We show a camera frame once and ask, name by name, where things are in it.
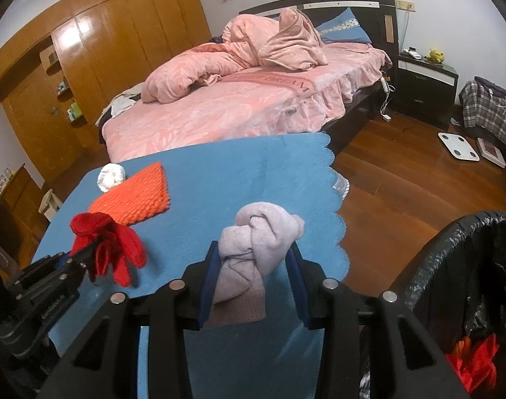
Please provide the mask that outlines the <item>red knitted glove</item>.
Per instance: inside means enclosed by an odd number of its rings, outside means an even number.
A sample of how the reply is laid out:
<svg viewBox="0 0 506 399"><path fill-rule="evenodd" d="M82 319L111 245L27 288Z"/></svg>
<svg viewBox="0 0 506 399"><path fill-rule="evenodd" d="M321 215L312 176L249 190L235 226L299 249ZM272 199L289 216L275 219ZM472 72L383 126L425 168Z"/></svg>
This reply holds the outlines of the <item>red knitted glove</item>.
<svg viewBox="0 0 506 399"><path fill-rule="evenodd" d="M145 248L139 236L126 225L119 224L104 212L83 212L70 223L75 235L71 255L96 244L91 261L86 261L88 277L95 282L112 268L114 282L122 287L132 286L129 267L143 268Z"/></svg>

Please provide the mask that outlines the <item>pink sock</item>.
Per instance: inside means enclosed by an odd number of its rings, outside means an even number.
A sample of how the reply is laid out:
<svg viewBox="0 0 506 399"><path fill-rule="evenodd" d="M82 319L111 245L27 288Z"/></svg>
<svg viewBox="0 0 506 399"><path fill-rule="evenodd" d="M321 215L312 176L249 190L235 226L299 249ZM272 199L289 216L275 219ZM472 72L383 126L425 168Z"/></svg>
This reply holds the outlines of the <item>pink sock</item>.
<svg viewBox="0 0 506 399"><path fill-rule="evenodd" d="M264 277L284 260L304 233L305 221L283 207L249 203L218 241L220 274L213 296L210 328L255 323L266 317Z"/></svg>

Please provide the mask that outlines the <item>red plastic bag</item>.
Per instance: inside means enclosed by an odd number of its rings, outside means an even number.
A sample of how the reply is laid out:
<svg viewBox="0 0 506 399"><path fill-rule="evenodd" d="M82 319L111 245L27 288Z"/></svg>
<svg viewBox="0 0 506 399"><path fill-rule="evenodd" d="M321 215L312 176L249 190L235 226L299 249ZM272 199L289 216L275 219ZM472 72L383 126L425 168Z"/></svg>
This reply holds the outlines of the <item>red plastic bag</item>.
<svg viewBox="0 0 506 399"><path fill-rule="evenodd" d="M488 392L496 387L498 350L495 333L479 341L464 337L445 358L469 394Z"/></svg>

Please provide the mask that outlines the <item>black lined trash bin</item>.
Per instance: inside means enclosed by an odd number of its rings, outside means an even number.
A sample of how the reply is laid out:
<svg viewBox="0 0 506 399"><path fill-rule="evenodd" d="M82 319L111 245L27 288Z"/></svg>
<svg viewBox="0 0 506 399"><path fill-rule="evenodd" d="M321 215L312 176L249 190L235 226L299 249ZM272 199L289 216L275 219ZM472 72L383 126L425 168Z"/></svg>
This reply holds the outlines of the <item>black lined trash bin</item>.
<svg viewBox="0 0 506 399"><path fill-rule="evenodd" d="M506 398L506 212L463 216L429 240L390 286L449 354L463 338L490 335L499 347L494 388L473 398Z"/></svg>

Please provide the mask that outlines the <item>small white wooden stool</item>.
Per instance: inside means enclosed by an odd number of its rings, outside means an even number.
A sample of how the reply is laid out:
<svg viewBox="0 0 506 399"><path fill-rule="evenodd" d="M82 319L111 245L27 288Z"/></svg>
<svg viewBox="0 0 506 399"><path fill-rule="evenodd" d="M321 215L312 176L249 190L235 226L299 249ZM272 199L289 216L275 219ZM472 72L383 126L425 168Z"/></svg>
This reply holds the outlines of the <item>small white wooden stool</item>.
<svg viewBox="0 0 506 399"><path fill-rule="evenodd" d="M48 221L52 221L63 204L63 201L54 193L54 191L49 189L41 200L38 212L44 215Z"/></svg>

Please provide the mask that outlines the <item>wooden sideboard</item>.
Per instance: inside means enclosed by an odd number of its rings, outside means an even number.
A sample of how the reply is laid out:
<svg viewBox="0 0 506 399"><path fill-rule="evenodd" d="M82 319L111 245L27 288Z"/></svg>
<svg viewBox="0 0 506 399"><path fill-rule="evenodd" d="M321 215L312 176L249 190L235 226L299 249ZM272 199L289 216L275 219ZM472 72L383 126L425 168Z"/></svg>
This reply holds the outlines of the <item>wooden sideboard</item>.
<svg viewBox="0 0 506 399"><path fill-rule="evenodd" d="M0 189L0 273L6 280L31 264L49 221L38 212L43 192L24 166Z"/></svg>

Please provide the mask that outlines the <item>small white paper ball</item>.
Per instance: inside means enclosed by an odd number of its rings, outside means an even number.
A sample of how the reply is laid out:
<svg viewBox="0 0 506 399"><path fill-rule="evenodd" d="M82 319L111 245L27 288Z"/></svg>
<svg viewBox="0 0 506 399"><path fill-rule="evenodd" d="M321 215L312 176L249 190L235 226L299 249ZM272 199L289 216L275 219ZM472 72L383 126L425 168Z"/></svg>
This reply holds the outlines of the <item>small white paper ball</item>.
<svg viewBox="0 0 506 399"><path fill-rule="evenodd" d="M108 163L98 173L97 186L102 193L122 184L126 180L125 169L116 163Z"/></svg>

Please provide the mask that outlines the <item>blue table cloth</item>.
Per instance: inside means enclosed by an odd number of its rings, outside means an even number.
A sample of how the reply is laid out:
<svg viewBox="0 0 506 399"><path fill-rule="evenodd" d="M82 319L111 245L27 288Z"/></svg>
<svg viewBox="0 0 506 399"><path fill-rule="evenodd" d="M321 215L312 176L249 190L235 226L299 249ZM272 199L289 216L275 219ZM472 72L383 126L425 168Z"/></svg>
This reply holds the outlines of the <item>blue table cloth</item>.
<svg viewBox="0 0 506 399"><path fill-rule="evenodd" d="M226 227L249 236L265 225L260 203L302 219L301 255L329 277L345 277L346 226L328 144L323 133L252 137L127 161L129 175L164 167L170 209L134 227L147 263L125 301L111 303L117 286L110 278L82 282L80 298L52 330L62 359L41 397L313 397L323 334L301 324L283 262L263 279L266 316L256 323L189 331L179 318L187 290L169 284L202 261Z"/></svg>

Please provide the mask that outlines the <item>clothes pile on bed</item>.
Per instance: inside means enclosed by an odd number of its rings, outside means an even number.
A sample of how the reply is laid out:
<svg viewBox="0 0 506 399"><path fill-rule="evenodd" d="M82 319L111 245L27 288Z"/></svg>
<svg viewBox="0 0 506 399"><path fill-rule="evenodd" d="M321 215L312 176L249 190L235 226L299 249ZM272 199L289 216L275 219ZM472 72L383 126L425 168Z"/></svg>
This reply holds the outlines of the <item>clothes pile on bed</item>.
<svg viewBox="0 0 506 399"><path fill-rule="evenodd" d="M114 118L139 101L141 99L143 85L144 83L141 82L116 95L103 109L95 125L99 126L99 124L105 119L107 112L110 112L110 116Z"/></svg>

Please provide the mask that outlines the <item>wooden wardrobe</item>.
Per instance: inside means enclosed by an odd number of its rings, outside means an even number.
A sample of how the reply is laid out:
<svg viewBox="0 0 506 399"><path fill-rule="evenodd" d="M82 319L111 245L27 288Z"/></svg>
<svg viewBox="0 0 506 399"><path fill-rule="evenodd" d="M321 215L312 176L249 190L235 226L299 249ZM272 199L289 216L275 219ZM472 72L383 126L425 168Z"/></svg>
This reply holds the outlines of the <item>wooden wardrobe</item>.
<svg viewBox="0 0 506 399"><path fill-rule="evenodd" d="M95 122L121 91L206 42L201 0L60 0L0 48L0 172L53 182L98 150Z"/></svg>

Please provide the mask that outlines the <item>white bathroom scale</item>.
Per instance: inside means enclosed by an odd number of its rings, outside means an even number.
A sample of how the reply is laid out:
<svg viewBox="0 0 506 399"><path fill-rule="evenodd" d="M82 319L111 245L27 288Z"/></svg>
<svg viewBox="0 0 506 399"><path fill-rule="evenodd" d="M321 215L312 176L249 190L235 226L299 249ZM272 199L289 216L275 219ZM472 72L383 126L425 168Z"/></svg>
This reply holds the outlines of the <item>white bathroom scale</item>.
<svg viewBox="0 0 506 399"><path fill-rule="evenodd" d="M439 132L438 138L456 160L480 161L480 157L477 155L476 150L474 150L469 142L461 135Z"/></svg>

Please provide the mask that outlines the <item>bed with pink sheet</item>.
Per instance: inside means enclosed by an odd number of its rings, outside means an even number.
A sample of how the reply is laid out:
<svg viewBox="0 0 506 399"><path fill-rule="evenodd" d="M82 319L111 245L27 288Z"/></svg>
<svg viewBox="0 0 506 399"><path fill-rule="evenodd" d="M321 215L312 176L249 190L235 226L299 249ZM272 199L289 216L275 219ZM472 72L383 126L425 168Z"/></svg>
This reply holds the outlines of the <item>bed with pink sheet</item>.
<svg viewBox="0 0 506 399"><path fill-rule="evenodd" d="M329 63L304 72L253 67L170 104L137 102L104 124L111 162L235 138L319 132L344 117L358 91L392 65L369 44L332 43Z"/></svg>

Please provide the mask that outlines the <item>plaid shirt on chair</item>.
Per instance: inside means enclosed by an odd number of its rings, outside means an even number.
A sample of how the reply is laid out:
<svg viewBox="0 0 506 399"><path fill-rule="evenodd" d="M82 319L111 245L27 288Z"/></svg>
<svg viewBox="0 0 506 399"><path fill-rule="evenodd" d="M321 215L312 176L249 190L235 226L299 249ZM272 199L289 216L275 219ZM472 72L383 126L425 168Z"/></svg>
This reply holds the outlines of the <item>plaid shirt on chair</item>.
<svg viewBox="0 0 506 399"><path fill-rule="evenodd" d="M506 151L506 89L475 76L461 89L458 99L465 128L481 128L493 135Z"/></svg>

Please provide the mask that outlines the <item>pink crumpled duvet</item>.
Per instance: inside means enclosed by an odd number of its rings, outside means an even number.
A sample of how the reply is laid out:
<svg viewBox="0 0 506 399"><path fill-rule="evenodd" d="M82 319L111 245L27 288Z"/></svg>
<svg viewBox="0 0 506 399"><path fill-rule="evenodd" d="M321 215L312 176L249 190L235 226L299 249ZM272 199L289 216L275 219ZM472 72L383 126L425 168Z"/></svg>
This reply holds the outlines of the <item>pink crumpled duvet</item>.
<svg viewBox="0 0 506 399"><path fill-rule="evenodd" d="M195 83L213 85L252 67L306 71L326 66L323 46L311 20L296 8L283 8L276 20L238 15L226 24L220 42L193 47L155 69L142 86L141 100L170 104Z"/></svg>

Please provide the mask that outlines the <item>yellow plush toy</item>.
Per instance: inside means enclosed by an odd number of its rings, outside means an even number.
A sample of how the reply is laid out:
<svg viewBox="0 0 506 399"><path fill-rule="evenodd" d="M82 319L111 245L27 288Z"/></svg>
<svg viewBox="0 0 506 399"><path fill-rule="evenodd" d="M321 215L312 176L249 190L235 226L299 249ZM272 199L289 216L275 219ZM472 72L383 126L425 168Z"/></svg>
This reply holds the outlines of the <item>yellow plush toy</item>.
<svg viewBox="0 0 506 399"><path fill-rule="evenodd" d="M444 53L439 50L430 50L427 60L433 64L442 64L445 60Z"/></svg>

